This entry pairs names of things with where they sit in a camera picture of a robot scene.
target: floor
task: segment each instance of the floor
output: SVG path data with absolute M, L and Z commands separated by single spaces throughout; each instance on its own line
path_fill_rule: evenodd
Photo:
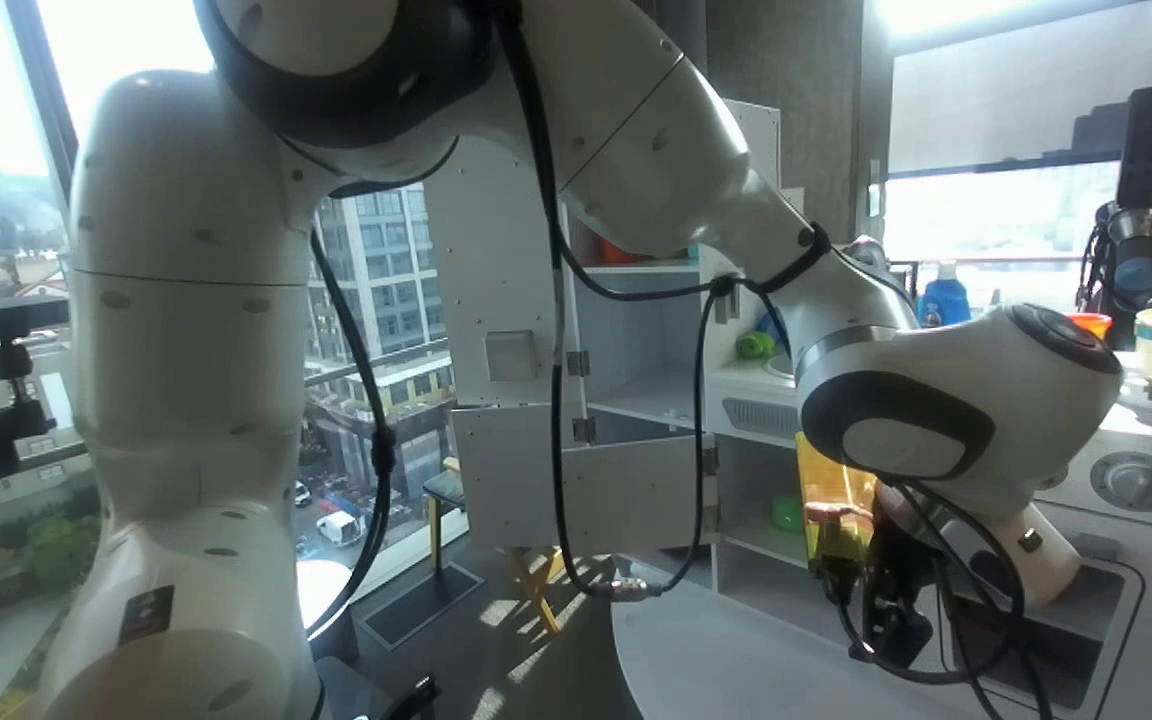
M 642 720 L 621 681 L 605 599 L 586 599 L 570 583 L 552 589 L 565 631 L 547 634 L 521 599 L 506 550 L 458 541 L 450 564 L 482 576 L 482 583 L 395 648 L 386 648 L 364 621 L 431 566 L 404 571 L 358 607 L 354 638 L 369 681 L 402 691 L 438 675 L 438 720 Z

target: sky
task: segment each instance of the sky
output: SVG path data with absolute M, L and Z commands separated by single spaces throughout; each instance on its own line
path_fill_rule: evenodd
M 144 67 L 211 67 L 191 0 L 39 0 L 74 122 L 85 134 L 102 93 Z M 44 139 L 0 0 L 0 170 L 48 177 Z

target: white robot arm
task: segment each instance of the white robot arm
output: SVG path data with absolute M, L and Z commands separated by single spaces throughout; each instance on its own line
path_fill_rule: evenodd
M 39 714 L 311 714 L 284 514 L 311 208 L 458 134 L 533 151 L 494 12 L 533 47 L 565 202 L 634 250 L 706 238 L 767 279 L 813 443 L 1036 527 L 1016 564 L 1060 591 L 1072 550 L 1030 499 L 1107 410 L 1114 354 L 1041 307 L 916 330 L 628 0 L 201 0 L 222 73 L 115 82 L 78 177 L 78 425 L 107 520 Z

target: lab equipment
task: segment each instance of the lab equipment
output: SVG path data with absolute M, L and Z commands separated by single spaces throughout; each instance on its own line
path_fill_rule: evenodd
M 74 391 L 107 520 L 39 714 L 316 706 L 284 514 L 306 237 L 324 195 L 438 170 L 458 134 L 533 159 L 544 130 L 542 177 L 600 237 L 732 257 L 781 307 L 823 456 L 938 485 L 1005 541 L 1036 602 L 1077 571 L 1032 491 L 1096 431 L 1119 362 L 1043 307 L 912 328 L 889 284 L 758 177 L 710 79 L 634 4 L 197 7 L 215 74 L 115 82 L 78 177 Z M 511 32 L 533 64 L 511 64 Z M 521 67 L 536 95 L 518 95 Z

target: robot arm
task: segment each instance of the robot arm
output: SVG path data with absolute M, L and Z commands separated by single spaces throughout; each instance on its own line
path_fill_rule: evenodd
M 107 520 L 39 714 L 316 704 L 284 514 L 306 237 L 330 193 L 420 177 L 458 134 L 530 157 L 495 7 L 536 50 L 573 211 L 643 257 L 706 238 L 754 279 L 805 269 L 771 297 L 829 456 L 938 480 L 1016 530 L 1100 425 L 1117 362 L 1058 314 L 916 330 L 885 284 L 802 243 L 813 227 L 754 170 L 715 93 L 626 0 L 201 0 L 222 74 L 123 79 L 82 159 L 78 425 Z

